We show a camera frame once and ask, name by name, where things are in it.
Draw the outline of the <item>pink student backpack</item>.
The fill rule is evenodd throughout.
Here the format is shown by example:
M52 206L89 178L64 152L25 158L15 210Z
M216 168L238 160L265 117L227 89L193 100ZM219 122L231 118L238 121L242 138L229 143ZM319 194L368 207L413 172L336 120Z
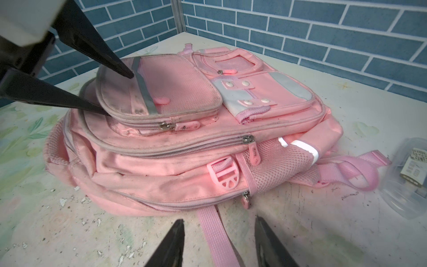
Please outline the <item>pink student backpack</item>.
M79 187L103 210L163 216L196 210L218 267L238 258L216 205L285 182L360 191L389 165L379 151L331 155L343 129L300 81L243 49L198 50L123 60L134 78L100 67L79 100L103 113L71 109L44 147L47 171Z

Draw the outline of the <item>clear plastic eraser case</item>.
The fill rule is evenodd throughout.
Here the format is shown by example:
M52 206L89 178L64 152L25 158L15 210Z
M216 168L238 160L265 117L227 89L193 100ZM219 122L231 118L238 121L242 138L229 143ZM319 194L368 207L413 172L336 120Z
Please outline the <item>clear plastic eraser case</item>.
M380 183L384 201L399 215L415 219L427 212L427 141L406 139Z

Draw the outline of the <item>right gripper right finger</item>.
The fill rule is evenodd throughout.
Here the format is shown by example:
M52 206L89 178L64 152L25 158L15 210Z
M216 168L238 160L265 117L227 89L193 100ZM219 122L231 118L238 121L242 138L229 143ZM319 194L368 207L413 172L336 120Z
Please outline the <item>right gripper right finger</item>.
M255 220L255 244L259 267L298 267L297 262L264 218Z

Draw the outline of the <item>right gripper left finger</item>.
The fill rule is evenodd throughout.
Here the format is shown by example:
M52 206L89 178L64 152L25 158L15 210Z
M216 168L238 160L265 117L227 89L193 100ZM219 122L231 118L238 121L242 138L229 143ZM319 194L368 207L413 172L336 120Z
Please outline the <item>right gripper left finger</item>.
M145 264L146 267L181 267L185 245L184 220L174 222L166 236Z

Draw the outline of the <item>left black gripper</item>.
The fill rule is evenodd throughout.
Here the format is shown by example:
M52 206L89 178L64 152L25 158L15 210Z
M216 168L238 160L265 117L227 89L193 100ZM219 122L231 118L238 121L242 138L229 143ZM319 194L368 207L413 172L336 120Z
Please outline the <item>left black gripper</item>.
M134 73L109 48L75 1L66 1L52 24L62 43L126 78ZM1 37L1 97L31 105L79 109L107 115L100 106L36 77L53 50L55 35L20 47Z

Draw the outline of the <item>left corner aluminium post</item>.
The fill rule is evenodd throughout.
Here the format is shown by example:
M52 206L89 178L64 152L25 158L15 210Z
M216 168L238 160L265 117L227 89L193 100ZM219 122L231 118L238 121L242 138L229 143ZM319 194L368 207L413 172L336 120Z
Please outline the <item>left corner aluminium post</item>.
M185 19L183 15L181 0L171 0L172 13L177 29L177 33L186 32Z

